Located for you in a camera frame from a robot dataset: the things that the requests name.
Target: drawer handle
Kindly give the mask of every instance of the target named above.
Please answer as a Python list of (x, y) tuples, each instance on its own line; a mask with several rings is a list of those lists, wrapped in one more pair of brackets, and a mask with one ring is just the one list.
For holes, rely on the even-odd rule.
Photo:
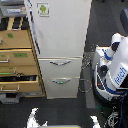
[(16, 71), (14, 72), (0, 72), (0, 75), (13, 75), (16, 74)]
[(67, 82), (69, 82), (70, 80), (66, 80), (66, 81), (57, 81), (57, 80), (52, 80), (52, 82), (55, 82), (57, 84), (65, 84)]
[(0, 63), (8, 63), (9, 59), (5, 60), (5, 61), (0, 61)]
[(2, 44), (2, 40), (0, 39), (0, 44)]
[(50, 61), (51, 64), (55, 64), (55, 65), (58, 65), (58, 66), (65, 65), (65, 64), (68, 64), (68, 63), (70, 63), (70, 62), (71, 62), (70, 60), (68, 60), (68, 61), (66, 61), (66, 62), (64, 62), (64, 63), (56, 63), (56, 62)]
[(3, 87), (4, 86), (1, 87), (1, 92), (18, 92), (20, 89), (19, 85), (18, 85), (18, 88), (16, 90), (3, 90)]

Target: drawer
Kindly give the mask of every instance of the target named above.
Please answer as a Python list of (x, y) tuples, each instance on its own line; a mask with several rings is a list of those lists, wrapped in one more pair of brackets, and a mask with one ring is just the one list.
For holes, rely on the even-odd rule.
[(43, 82), (48, 99), (77, 97), (78, 78), (44, 79)]
[(0, 31), (0, 49), (5, 48), (31, 48), (27, 30)]
[(38, 59), (43, 78), (80, 76), (82, 58)]
[[(23, 4), (23, 1), (19, 1), (16, 4)], [(23, 17), (26, 16), (26, 12), (22, 11), (23, 5), (19, 6), (1, 6), (1, 11), (5, 17)]]
[(31, 49), (0, 50), (0, 66), (35, 64)]
[(41, 88), (39, 86), (38, 76), (36, 76), (35, 80), (31, 80), (31, 81), (29, 80), (29, 81), (15, 81), (15, 82), (10, 82), (10, 81), (0, 82), (0, 92), (1, 93), (38, 92), (40, 90), (41, 90)]
[(36, 65), (33, 66), (14, 66), (0, 67), (0, 76), (23, 76), (23, 75), (38, 75)]

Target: wooden cabinet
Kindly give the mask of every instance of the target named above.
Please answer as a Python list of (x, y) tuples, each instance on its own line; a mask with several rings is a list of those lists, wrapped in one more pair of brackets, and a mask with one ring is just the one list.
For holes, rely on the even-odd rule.
[[(29, 28), (22, 30), (24, 18), (16, 19), (9, 18), (7, 29), (0, 31), (0, 93), (45, 96)], [(19, 23), (15, 30), (14, 22)]]

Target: open drawer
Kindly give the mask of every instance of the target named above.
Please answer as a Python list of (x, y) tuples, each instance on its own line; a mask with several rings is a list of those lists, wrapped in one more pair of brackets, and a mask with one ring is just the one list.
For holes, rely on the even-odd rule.
[(38, 75), (37, 65), (0, 67), (0, 76)]
[(41, 90), (38, 76), (0, 77), (0, 81), (0, 93), (38, 92)]
[(0, 50), (0, 66), (35, 65), (31, 49)]

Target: label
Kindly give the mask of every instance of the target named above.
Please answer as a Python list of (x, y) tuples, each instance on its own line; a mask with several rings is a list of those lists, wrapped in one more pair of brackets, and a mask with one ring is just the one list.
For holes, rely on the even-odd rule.
[(39, 16), (48, 17), (49, 16), (49, 5), (48, 3), (37, 3)]
[(7, 33), (8, 38), (14, 38), (12, 33)]
[(20, 9), (7, 9), (8, 13), (20, 13)]
[(1, 55), (1, 57), (6, 57), (6, 55)]
[(113, 77), (113, 80), (118, 87), (120, 87), (126, 75), (127, 75), (127, 70), (122, 65), (120, 65)]
[(9, 67), (9, 69), (13, 69), (13, 67)]
[(25, 58), (28, 57), (27, 53), (13, 53), (15, 58)]

